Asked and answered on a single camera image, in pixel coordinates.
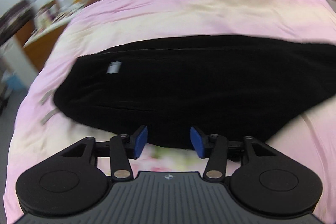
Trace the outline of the left wooden nightstand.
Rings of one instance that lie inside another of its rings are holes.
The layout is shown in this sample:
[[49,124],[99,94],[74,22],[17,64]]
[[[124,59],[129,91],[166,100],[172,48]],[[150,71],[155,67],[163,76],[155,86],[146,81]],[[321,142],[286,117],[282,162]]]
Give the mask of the left wooden nightstand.
[[58,38],[66,29],[68,23],[52,30],[48,34],[42,35],[40,38],[35,39],[33,42],[23,47],[24,53],[27,55],[37,72],[41,72],[44,65],[49,58],[54,45]]

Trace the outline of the dark suitcase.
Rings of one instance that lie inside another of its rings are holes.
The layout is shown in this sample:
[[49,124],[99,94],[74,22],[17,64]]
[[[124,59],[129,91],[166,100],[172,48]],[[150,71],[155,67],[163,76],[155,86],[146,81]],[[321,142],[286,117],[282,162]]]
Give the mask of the dark suitcase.
[[13,36],[21,46],[35,30],[35,11],[29,0],[21,0],[1,16],[1,46]]

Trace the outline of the pink floral duvet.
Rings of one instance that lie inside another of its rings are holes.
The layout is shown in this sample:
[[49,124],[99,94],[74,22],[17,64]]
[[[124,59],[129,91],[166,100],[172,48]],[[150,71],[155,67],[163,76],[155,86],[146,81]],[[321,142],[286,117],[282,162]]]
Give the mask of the pink floral duvet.
[[[55,113],[51,94],[79,56],[139,40],[236,34],[335,45],[335,12],[326,0],[102,0],[83,9],[62,33],[21,103],[11,139],[3,195],[7,223],[23,212],[15,193],[21,173],[85,136],[112,134]],[[335,223],[335,96],[299,116],[270,145],[307,164],[323,182],[315,215]],[[138,170],[199,170],[195,152],[147,145]]]

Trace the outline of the black pants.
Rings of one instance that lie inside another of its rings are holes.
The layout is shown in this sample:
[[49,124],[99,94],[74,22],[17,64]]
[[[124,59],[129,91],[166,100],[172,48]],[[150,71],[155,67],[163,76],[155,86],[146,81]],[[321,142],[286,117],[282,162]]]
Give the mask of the black pants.
[[267,141],[335,94],[335,46],[241,35],[143,40],[76,59],[55,106],[86,126],[190,149],[190,129]]

